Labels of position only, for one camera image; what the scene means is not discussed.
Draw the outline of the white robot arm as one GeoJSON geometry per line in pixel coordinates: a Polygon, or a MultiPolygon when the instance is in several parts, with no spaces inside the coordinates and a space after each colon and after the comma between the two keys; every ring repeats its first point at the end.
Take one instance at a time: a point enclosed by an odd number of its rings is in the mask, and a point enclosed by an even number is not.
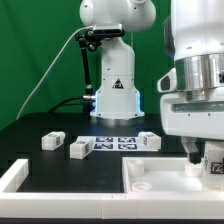
{"type": "MultiPolygon", "coordinates": [[[[87,46],[102,48],[101,86],[91,117],[110,125],[142,117],[135,54],[122,35],[150,28],[154,4],[82,0],[80,18],[90,28],[87,46]]],[[[171,19],[164,28],[167,44],[174,47],[174,67],[157,83],[163,94],[162,127],[181,138],[188,158],[197,163],[197,138],[224,141],[224,0],[171,0],[171,19]]]]}

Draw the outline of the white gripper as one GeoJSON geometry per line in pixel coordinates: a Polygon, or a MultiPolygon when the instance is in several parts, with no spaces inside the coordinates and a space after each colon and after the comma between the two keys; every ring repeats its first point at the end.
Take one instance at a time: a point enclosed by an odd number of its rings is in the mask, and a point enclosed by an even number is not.
{"type": "Polygon", "coordinates": [[[199,164],[195,138],[224,140],[224,87],[210,89],[205,101],[187,101],[185,92],[164,94],[160,115],[164,132],[181,136],[188,161],[199,164]]]}

